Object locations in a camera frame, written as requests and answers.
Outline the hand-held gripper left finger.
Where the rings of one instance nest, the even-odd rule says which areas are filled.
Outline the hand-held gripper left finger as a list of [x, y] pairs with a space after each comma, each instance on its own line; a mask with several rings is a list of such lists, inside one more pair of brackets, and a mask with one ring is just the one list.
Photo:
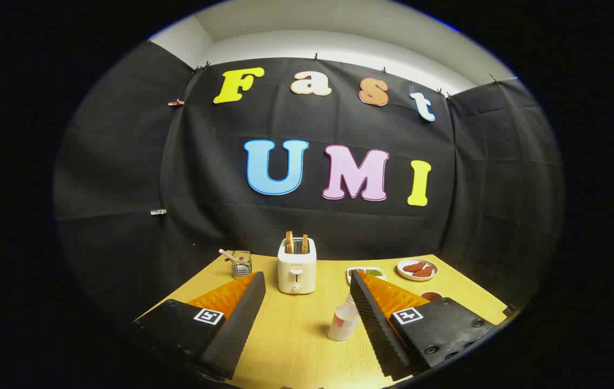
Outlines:
[[232, 379], [265, 293], [253, 272], [188, 302], [168, 299], [134, 320], [132, 336], [174, 364]]

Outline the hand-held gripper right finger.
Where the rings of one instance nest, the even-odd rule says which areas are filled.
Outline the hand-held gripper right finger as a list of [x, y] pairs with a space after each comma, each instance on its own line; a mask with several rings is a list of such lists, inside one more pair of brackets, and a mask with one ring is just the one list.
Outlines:
[[495, 329], [452, 298], [430, 301], [361, 270], [351, 271], [350, 294], [384, 376], [394, 381], [443, 364]]

